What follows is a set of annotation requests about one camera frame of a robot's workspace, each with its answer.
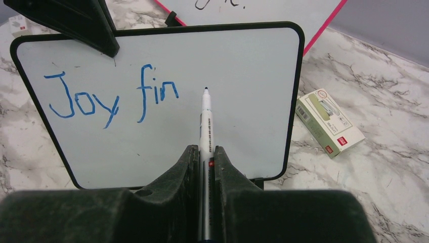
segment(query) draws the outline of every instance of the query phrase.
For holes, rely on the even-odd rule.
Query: box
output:
[[[9,18],[9,26],[11,28],[11,33],[15,38],[31,34],[28,21],[22,15]]]
[[[295,111],[330,158],[365,139],[324,89],[300,97]]]

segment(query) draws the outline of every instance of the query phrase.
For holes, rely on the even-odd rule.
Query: green and white box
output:
[[[300,97],[295,110],[330,158],[365,139],[324,89]]]

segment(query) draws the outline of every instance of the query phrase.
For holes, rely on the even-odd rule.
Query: marker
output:
[[[198,241],[214,242],[215,219],[215,158],[213,143],[213,116],[211,113],[211,97],[205,87],[202,95],[202,111],[200,116],[200,161],[198,183]]]

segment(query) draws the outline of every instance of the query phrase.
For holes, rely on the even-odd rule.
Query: marble surface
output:
[[[118,29],[164,27],[166,13],[149,0],[106,2]],[[0,198],[23,189],[74,189],[11,61],[7,24],[0,36]],[[304,57],[299,94],[318,88],[366,140],[329,159],[295,117],[287,171],[266,188],[347,190],[379,242],[429,242],[429,68],[327,29]]]

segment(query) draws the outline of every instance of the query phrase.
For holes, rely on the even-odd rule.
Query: whiteboard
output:
[[[198,144],[206,86],[214,144],[249,179],[284,173],[304,43],[296,24],[115,36],[114,59],[63,35],[23,36],[11,46],[75,186],[139,187],[167,171]]]
[[[155,0],[182,25],[292,21],[304,31],[304,54],[347,0]]]

